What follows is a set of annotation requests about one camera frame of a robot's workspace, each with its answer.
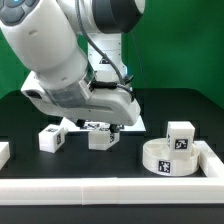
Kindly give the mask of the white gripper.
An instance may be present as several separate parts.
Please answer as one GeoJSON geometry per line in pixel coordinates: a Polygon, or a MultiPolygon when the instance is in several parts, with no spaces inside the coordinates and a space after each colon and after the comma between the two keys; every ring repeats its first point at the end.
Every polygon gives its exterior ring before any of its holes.
{"type": "Polygon", "coordinates": [[[73,82],[70,86],[55,91],[45,90],[39,84],[37,75],[31,72],[21,92],[30,99],[42,113],[65,117],[82,128],[85,120],[111,124],[109,130],[118,133],[118,125],[133,126],[140,115],[136,99],[122,89],[94,88],[84,81],[73,82]]]}

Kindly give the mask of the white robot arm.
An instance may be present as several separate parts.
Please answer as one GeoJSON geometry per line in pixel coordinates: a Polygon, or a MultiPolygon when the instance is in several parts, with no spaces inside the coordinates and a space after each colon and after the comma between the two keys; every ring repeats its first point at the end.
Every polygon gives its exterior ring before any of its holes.
{"type": "Polygon", "coordinates": [[[0,30],[30,70],[21,91],[43,113],[110,125],[134,125],[140,106],[118,69],[94,69],[79,35],[127,33],[145,0],[0,0],[0,30]]]}

